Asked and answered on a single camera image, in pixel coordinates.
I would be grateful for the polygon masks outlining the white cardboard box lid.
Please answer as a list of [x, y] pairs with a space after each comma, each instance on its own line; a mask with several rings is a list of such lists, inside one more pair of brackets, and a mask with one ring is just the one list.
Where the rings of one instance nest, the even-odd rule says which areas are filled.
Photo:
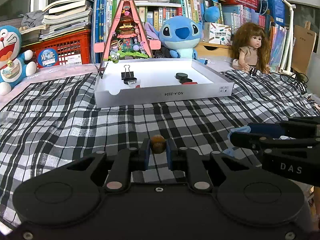
[[[129, 64], [134, 77], [121, 79]], [[176, 73], [185, 73], [197, 85], [182, 85]], [[128, 86], [141, 81], [140, 88]], [[135, 59], [109, 61], [101, 79], [96, 78], [94, 97], [98, 108], [145, 103], [182, 101], [230, 96], [234, 83], [212, 68], [192, 59]]]

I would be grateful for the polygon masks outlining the light blue plastic clip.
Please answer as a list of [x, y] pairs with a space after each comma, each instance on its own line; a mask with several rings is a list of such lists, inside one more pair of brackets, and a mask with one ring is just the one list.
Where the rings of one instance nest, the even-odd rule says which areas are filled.
[[[235, 132], [242, 132], [242, 133], [250, 133], [251, 128], [249, 126], [242, 126], [242, 127], [237, 127], [237, 128], [231, 128], [229, 134], [227, 135], [227, 138], [230, 139], [231, 135]], [[233, 148], [227, 148], [223, 151], [224, 154], [234, 157], [234, 151]]]

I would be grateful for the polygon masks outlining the Stitch plush toy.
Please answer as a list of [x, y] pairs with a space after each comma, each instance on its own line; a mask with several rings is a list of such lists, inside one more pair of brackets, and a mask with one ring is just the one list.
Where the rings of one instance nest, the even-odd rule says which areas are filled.
[[157, 58], [194, 59], [207, 64], [205, 59], [197, 57], [195, 47], [203, 39], [203, 25], [184, 16], [175, 16], [167, 20], [159, 31], [147, 22], [144, 24], [147, 34], [154, 40], [160, 40], [161, 49], [155, 52]]

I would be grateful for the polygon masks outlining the red plastic crate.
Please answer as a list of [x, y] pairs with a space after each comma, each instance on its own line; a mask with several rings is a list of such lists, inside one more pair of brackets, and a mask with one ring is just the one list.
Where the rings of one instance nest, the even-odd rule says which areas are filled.
[[91, 30], [83, 29], [21, 48], [33, 51], [38, 68], [91, 62]]

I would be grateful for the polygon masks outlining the row of upright books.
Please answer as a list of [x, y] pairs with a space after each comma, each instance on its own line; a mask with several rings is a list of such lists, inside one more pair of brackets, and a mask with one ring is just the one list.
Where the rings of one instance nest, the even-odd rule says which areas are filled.
[[224, 5], [221, 0], [175, 0], [174, 3], [151, 3], [138, 0], [146, 8], [146, 20], [160, 29], [164, 23], [174, 16], [185, 16], [195, 22], [204, 24], [218, 23], [228, 25], [232, 29], [232, 38], [238, 29], [247, 22], [253, 22], [262, 28], [266, 27], [266, 16], [257, 10], [244, 5]]

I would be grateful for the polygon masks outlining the black white plaid cloth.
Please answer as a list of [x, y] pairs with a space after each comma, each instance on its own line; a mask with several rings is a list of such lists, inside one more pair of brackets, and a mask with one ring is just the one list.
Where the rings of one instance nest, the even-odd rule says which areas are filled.
[[252, 152], [230, 143], [232, 128], [318, 116], [301, 85], [277, 74], [224, 72], [234, 82], [221, 98], [98, 108], [97, 74], [33, 83], [1, 104], [1, 222], [20, 223], [12, 196], [20, 183], [97, 151], [109, 155], [161, 135], [205, 155], [231, 149], [244, 160]]

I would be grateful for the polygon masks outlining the stack of books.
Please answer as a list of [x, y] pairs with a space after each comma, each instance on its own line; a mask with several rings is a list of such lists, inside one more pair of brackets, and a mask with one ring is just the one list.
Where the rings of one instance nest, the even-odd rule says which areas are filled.
[[26, 14], [20, 34], [22, 42], [29, 44], [89, 29], [100, 0], [55, 0], [44, 9]]

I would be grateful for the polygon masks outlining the black clip on cloth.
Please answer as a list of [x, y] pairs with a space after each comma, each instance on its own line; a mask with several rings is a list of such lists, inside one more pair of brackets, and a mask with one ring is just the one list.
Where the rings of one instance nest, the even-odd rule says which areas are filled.
[[98, 75], [100, 76], [100, 78], [103, 78], [104, 72], [106, 70], [106, 67], [108, 66], [108, 61], [101, 61], [100, 64], [95, 63], [94, 66], [98, 72]]

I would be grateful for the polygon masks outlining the wooden drawer box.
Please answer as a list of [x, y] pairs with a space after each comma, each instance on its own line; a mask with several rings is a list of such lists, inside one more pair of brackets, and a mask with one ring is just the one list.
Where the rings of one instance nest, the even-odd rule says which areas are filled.
[[198, 57], [214, 57], [214, 56], [225, 56], [232, 57], [232, 47], [221, 45], [221, 44], [211, 44], [207, 42], [200, 42], [196, 47]]

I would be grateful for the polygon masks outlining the pink triangular diorama house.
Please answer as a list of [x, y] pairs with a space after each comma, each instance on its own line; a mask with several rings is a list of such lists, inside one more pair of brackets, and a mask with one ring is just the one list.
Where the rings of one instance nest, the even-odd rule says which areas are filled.
[[91, 61], [150, 58], [161, 49], [138, 0], [94, 0]]

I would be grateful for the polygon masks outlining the brown nut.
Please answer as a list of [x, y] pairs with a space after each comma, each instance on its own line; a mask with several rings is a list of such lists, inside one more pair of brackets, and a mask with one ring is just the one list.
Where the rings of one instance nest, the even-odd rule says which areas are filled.
[[166, 140], [163, 136], [157, 134], [151, 137], [151, 149], [153, 154], [161, 154], [165, 151]]

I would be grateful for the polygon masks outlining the clear plastic cap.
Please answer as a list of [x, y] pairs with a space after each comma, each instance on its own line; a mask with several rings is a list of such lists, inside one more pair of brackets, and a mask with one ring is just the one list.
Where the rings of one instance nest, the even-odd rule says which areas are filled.
[[138, 79], [135, 79], [135, 80], [129, 80], [127, 83], [129, 87], [136, 88], [137, 85], [140, 85], [141, 81]]

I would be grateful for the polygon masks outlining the black round cap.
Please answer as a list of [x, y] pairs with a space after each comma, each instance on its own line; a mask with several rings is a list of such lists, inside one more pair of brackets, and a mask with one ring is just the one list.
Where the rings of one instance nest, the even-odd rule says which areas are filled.
[[189, 79], [189, 78], [183, 78], [183, 79], [180, 79], [179, 82], [181, 84], [184, 84], [184, 83], [192, 83], [192, 79]]
[[188, 75], [185, 73], [176, 73], [175, 78], [180, 80], [180, 79], [187, 79]]

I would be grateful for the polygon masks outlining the black binder clip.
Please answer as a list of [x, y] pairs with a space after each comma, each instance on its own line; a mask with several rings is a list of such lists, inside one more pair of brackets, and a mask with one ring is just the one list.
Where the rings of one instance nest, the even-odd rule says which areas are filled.
[[130, 65], [129, 64], [125, 64], [124, 65], [124, 71], [121, 72], [121, 79], [125, 80], [129, 77], [134, 77], [133, 72], [130, 70]]

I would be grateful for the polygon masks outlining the Doraemon plush toy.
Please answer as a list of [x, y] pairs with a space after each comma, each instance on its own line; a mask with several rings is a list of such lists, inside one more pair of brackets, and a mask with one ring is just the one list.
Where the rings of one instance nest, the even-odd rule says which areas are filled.
[[32, 50], [20, 53], [22, 37], [20, 31], [10, 25], [1, 26], [1, 96], [6, 96], [24, 78], [37, 71], [31, 61]]

